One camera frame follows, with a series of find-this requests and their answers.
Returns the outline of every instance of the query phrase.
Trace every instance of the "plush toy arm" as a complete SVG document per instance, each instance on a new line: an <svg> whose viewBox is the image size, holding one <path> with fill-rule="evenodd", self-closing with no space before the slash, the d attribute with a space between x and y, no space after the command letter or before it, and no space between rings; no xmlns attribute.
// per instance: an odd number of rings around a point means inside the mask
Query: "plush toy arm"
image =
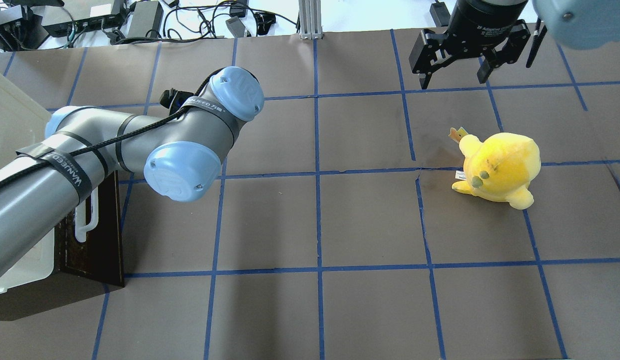
<svg viewBox="0 0 620 360"><path fill-rule="evenodd" d="M474 153L479 150L481 145L483 145L483 143L479 140L479 138L471 134L461 137L461 141L459 142L459 148L466 158L474 155Z"/></svg>
<svg viewBox="0 0 620 360"><path fill-rule="evenodd" d="M452 190L461 194L472 194L472 187L466 180L457 181L452 184Z"/></svg>
<svg viewBox="0 0 620 360"><path fill-rule="evenodd" d="M526 186L521 186L517 191L506 196L506 201L517 210L525 210L534 203L534 196Z"/></svg>

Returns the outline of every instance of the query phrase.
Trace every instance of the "plush toy eye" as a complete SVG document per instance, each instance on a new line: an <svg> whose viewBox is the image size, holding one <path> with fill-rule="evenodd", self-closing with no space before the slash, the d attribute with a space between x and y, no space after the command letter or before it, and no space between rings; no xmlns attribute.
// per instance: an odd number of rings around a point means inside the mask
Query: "plush toy eye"
<svg viewBox="0 0 620 360"><path fill-rule="evenodd" d="M473 176L472 177L472 187L474 188L479 188L483 186L483 180L481 180L480 177L478 176Z"/></svg>

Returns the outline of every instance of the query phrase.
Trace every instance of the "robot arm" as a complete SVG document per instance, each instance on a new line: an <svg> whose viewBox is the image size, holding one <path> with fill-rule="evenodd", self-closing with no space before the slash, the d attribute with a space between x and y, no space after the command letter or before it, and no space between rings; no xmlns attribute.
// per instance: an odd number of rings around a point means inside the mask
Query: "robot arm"
<svg viewBox="0 0 620 360"><path fill-rule="evenodd" d="M176 201L201 198L264 96L236 66L197 93L164 120L95 107L56 111L46 139L0 170L0 276L114 170L143 172L155 191ZM128 138L112 141L121 137Z"/></svg>
<svg viewBox="0 0 620 360"><path fill-rule="evenodd" d="M421 88L428 88L435 71L459 59L483 57L477 72L481 84L503 64L517 62L531 37L525 21L519 19L528 2L457 0L447 30L443 34L421 30L412 48L410 67L412 73L419 75ZM620 41L618 0L532 0L532 3L552 37L570 48L594 49L609 41ZM543 37L534 38L537 50Z"/></svg>

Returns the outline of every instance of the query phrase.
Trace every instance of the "cable strap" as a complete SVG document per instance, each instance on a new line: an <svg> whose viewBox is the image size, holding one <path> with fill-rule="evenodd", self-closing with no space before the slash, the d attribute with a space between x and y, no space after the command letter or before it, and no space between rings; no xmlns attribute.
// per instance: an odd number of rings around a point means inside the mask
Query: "cable strap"
<svg viewBox="0 0 620 360"><path fill-rule="evenodd" d="M236 142L237 137L239 137L239 131L241 128L239 127L239 123L237 122L236 117L228 111L220 102L211 100L209 98L199 97L199 96L190 96L188 100L186 100L181 108L185 107L196 107L201 110L205 110L210 114L218 117L225 123L225 125L230 129L232 133L232 145Z"/></svg>
<svg viewBox="0 0 620 360"><path fill-rule="evenodd" d="M30 157L37 161L48 162L54 170L63 175L74 187L82 203L92 192L92 182L76 160L67 152L56 150L42 143L36 143L17 150L19 157Z"/></svg>

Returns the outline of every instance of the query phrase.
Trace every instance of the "black cable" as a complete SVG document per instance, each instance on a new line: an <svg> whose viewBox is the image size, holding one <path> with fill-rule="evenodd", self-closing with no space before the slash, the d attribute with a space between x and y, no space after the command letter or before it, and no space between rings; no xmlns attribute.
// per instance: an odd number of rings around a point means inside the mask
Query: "black cable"
<svg viewBox="0 0 620 360"><path fill-rule="evenodd" d="M145 32L145 37L148 37L148 34L152 34L152 32L156 33L157 39L161 38L161 34L159 34L159 30L155 30L155 29L150 29L150 30L146 31Z"/></svg>
<svg viewBox="0 0 620 360"><path fill-rule="evenodd" d="M218 70L213 71L212 73L210 73L210 75L208 75L205 80L203 80L203 82L201 83L201 86L196 90L196 92L194 94L198 95L201 93L201 91L203 91L203 88L205 87L205 85L208 84L208 82L210 82L210 78L216 74L218 74L221 70L223 70L223 68L219 68ZM160 126L166 125L167 123L169 123L170 121L177 119L178 117L182 116L183 114L185 114L185 112L188 111L187 107L182 107L181 109L179 109L177 112L175 112L174 114L171 114L170 116L167 116L159 121L153 122L150 125L146 125L144 127L141 127L140 129L134 130L132 132L128 132L127 134L121 135L121 136L117 136L117 137L112 137L111 139L108 139L106 141L102 141L98 144L92 145L92 146L88 146L88 147L84 147L84 148L80 148L79 150L75 150L70 152L70 156L71 157L76 157L78 155L81 154L85 154L85 153L90 153L92 151L95 150L99 150L100 148L104 148L105 146L114 144L116 142L121 142L124 141L126 139L138 136L140 134L143 134L145 132L149 132L150 130L156 129ZM7 185L9 185L12 182L15 182L16 180L19 180L20 178L23 178L24 176L33 173L34 171L37 171L39 169L42 169L44 167L49 166L49 162L37 162L36 164L27 167L21 171L18 171L16 173L13 173L12 175L4 178L3 180L0 180L0 189L2 189L2 187L6 187Z"/></svg>
<svg viewBox="0 0 620 360"><path fill-rule="evenodd" d="M294 21L290 20L289 18L286 18L286 17L285 17L285 16L283 16L282 14L273 13L273 12L268 11L268 10L259 10L259 9L254 9L254 8L252 8L252 7L247 7L247 9L248 9L248 10L255 11L255 12L257 11L257 12L262 12L262 13L266 13L266 14L272 14L272 15L274 15L274 16L278 16L278 17L280 17L281 19L284 19L284 20L289 21L289 22L290 22L290 23L292 23L293 25L296 25L296 24L297 24L296 22L294 22Z"/></svg>
<svg viewBox="0 0 620 360"><path fill-rule="evenodd" d="M74 35L74 37L72 38L72 40L69 43L65 44L66 48L74 48L74 43L77 42L77 40L79 39L79 37L81 35L84 35L86 33L86 30L88 30L87 27L84 27L82 30L79 31L79 34Z"/></svg>
<svg viewBox="0 0 620 360"><path fill-rule="evenodd" d="M110 32L105 31L105 29L103 28L105 25L106 19L102 18L101 19L101 31L108 37L108 39L110 40L110 45L116 45L118 44L121 40L125 39L125 35L121 32L121 30L119 29L114 29Z"/></svg>
<svg viewBox="0 0 620 360"><path fill-rule="evenodd" d="M12 41L12 39L10 39L8 35L12 35L12 34L10 32L7 32L2 27L2 25L0 25L0 42L3 43L4 47L6 47L5 50L6 51L17 51L19 47L18 44Z"/></svg>
<svg viewBox="0 0 620 360"><path fill-rule="evenodd" d="M61 10L63 10L66 14L68 14L68 16L70 17L70 21L72 22L72 30L76 32L76 21L74 21L72 14L63 6L61 6Z"/></svg>
<svg viewBox="0 0 620 360"><path fill-rule="evenodd" d="M172 29L172 28L168 29L168 38L170 38L170 30L172 30L173 32L175 32L179 36L179 40L183 40L183 38L181 37L181 34L179 34L179 32L177 30Z"/></svg>
<svg viewBox="0 0 620 360"><path fill-rule="evenodd" d="M178 11L175 12L175 16L177 18L177 23L179 23L179 25L181 25L182 27L186 28L186 30L188 30L189 32L194 33L194 34L198 34L199 33L199 31L190 29L187 25L182 23L181 20L179 20L179 12Z"/></svg>
<svg viewBox="0 0 620 360"><path fill-rule="evenodd" d="M37 48L26 47L19 39L17 39L17 37L14 36L14 34L10 34L10 35L15 39L15 41L17 42L17 44L19 44L19 47L22 48L22 50L30 50L30 51L38 50ZM65 48L66 46L67 46L67 43L65 43L65 44L63 44L61 46L58 46L58 47L48 48L47 50L62 49L62 48Z"/></svg>
<svg viewBox="0 0 620 360"><path fill-rule="evenodd" d="M25 169L15 172L12 175L4 178L3 180L0 181L0 189L2 187L6 187L7 185L9 185L11 182L15 182L16 180L19 180L20 178L23 178L26 175L29 175L31 173L33 173L34 171L37 171L38 169L42 169L44 167L49 166L49 162L37 162L36 164L30 166L30 167L26 167Z"/></svg>
<svg viewBox="0 0 620 360"><path fill-rule="evenodd" d="M246 9L246 10L250 10L250 12L252 13L253 18L255 18L255 12L256 11L257 12L263 12L263 13L266 13L266 14L273 14L274 16L278 16L279 18L284 19L284 20L290 22L291 24L295 25L297 27L297 31L299 30L299 23L300 23L299 21L294 22L294 21L290 20L289 18L283 16L282 14L278 14L278 13L271 12L271 11L268 11L268 10L254 9L253 7L244 6L243 4L237 3L236 0L224 0L222 2L219 2L216 5L183 6L183 7L177 6L176 8L171 9L165 15L165 20L163 21L163 25L161 27L161 34L164 37L167 36L167 33L166 33L167 25L166 25L166 23L167 23L167 20L168 20L169 16L172 13L176 13L175 16L178 16L178 13L177 13L178 10L196 11L196 12L198 12L199 16L201 17L201 19L204 21L206 27L208 28L209 34L212 34L212 37L217 39L218 37L216 36L216 29L214 27L214 19L216 19L218 16L223 16L223 15L229 16L229 14L227 14L227 13L217 14L216 12L218 11L218 9L229 8L229 7L233 6L233 5L234 6L238 6L238 7L242 7L244 9ZM210 21L207 21L207 19L205 19L205 16L202 16L203 15L202 11L205 11L205 10L212 10L212 19ZM189 31L191 31L193 33L196 33L196 31L193 31L191 28L186 27L182 22L180 22L180 20L177 20L177 22L180 23L180 25L182 25L183 27L185 27ZM200 23L200 25L199 25L199 32L200 33L202 33L201 27L202 27L202 24Z"/></svg>
<svg viewBox="0 0 620 360"><path fill-rule="evenodd" d="M532 47L530 48L530 55L527 57L527 63L525 64L526 68L531 68L534 60L536 59L536 54L538 54L539 49L541 48L541 44L543 43L543 39L545 39L545 34L548 32L547 26L543 25L543 29L541 33L538 32L538 27L541 26L541 19L536 22L537 29L534 31L534 39L532 40Z"/></svg>
<svg viewBox="0 0 620 360"><path fill-rule="evenodd" d="M145 38L145 37L133 37L133 38L125 38L125 39L120 39L120 41L117 41L116 43L114 43L113 45L122 45L122 44L146 44L146 43L156 43L158 41L162 42L162 43L193 43L195 41L199 41L202 39L213 39L213 38L209 38L209 37L198 37L198 38L191 38L191 39L171 39L171 38Z"/></svg>

